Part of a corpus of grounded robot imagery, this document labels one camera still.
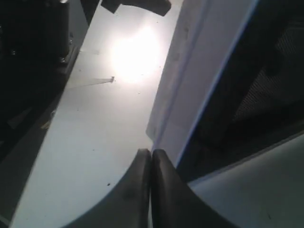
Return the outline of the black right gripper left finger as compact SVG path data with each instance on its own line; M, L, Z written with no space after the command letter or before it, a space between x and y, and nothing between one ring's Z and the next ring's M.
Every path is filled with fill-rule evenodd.
M67 228L146 228L151 152L139 149L125 175L92 209Z

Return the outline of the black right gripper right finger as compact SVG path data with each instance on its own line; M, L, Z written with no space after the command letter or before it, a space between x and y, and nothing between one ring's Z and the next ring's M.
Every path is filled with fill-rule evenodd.
M152 224L154 228L235 228L184 183L166 152L152 154Z

